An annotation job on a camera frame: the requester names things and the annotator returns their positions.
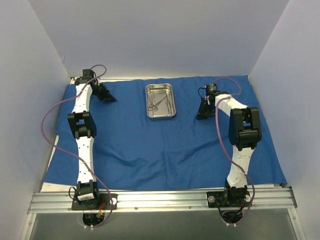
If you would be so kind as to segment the blue surgical cloth wrap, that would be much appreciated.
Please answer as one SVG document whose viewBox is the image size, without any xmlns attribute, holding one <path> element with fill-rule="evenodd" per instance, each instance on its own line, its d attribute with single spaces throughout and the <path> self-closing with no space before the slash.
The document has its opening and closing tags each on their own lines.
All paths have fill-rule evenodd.
<svg viewBox="0 0 320 240">
<path fill-rule="evenodd" d="M 115 102 L 102 103 L 92 96 L 89 111 L 97 128 L 93 164 L 98 185 L 131 191 L 223 187 L 233 154 L 229 117 L 219 112 L 218 118 L 196 119 L 204 86 L 212 82 L 242 104 L 259 106 L 244 75 L 108 82 Z M 173 88 L 176 114 L 149 118 L 146 86 L 166 83 Z"/>
</svg>

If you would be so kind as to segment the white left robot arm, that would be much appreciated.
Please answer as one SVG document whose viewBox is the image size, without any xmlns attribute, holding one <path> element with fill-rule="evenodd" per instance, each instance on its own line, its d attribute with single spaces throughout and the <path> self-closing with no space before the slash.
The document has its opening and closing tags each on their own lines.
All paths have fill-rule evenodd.
<svg viewBox="0 0 320 240">
<path fill-rule="evenodd" d="M 95 77 L 82 76 L 75 82 L 76 98 L 74 107 L 67 115 L 72 136 L 77 145 L 78 177 L 75 199 L 90 210 L 100 206 L 101 197 L 94 174 L 93 145 L 97 135 L 96 124 L 90 114 L 90 99 L 103 89 Z"/>
</svg>

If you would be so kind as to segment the stainless steel instrument tray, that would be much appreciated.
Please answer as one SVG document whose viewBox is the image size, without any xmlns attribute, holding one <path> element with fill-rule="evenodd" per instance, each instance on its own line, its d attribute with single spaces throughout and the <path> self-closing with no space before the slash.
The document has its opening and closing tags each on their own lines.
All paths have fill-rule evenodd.
<svg viewBox="0 0 320 240">
<path fill-rule="evenodd" d="M 173 87 L 169 83 L 145 87 L 146 114 L 152 120 L 170 119 L 176 115 Z"/>
</svg>

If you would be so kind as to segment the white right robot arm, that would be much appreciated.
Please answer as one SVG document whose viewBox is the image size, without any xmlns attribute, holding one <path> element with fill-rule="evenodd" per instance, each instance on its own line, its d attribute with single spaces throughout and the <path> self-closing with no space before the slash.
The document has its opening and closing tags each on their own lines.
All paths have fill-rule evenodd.
<svg viewBox="0 0 320 240">
<path fill-rule="evenodd" d="M 165 92 L 147 95 L 147 116 L 135 102 L 119 105 L 106 124 L 107 162 L 101 172 L 117 190 L 220 187 L 243 189 L 251 155 L 261 140 L 259 111 L 228 94 L 196 104 Z"/>
</svg>

